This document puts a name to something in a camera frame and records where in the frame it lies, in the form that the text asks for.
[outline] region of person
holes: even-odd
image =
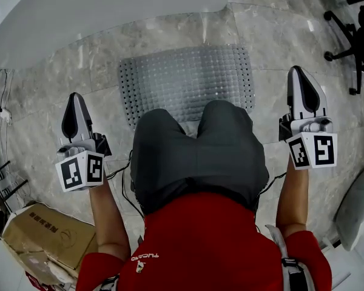
[[[131,178],[144,241],[131,256],[108,182],[90,189],[98,253],[84,257],[77,290],[284,289],[281,248],[255,226],[269,175],[245,110],[211,101],[197,138],[166,110],[147,112],[135,130]],[[276,226],[315,289],[331,290],[329,264],[306,230],[308,180],[289,158]]]

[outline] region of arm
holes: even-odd
[[[98,251],[126,261],[131,255],[128,236],[105,174],[104,183],[89,193]]]
[[[306,230],[308,219],[309,171],[295,170],[291,157],[280,193],[276,225],[284,238]]]

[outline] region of floor mat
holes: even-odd
[[[129,125],[147,111],[166,109],[178,122],[201,119],[211,100],[252,111],[252,70],[240,44],[186,47],[123,59],[118,79]]]

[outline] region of sleeve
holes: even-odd
[[[77,291],[92,291],[105,279],[116,276],[123,268],[124,262],[106,253],[90,253],[82,261],[79,270]]]
[[[288,255],[306,265],[316,291],[332,290],[332,271],[312,232],[301,231],[285,239]]]

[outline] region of gray shorts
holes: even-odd
[[[191,192],[222,193],[254,210],[268,182],[262,144],[244,109],[209,102],[197,138],[186,136],[164,109],[139,120],[133,140],[132,187],[148,215]]]

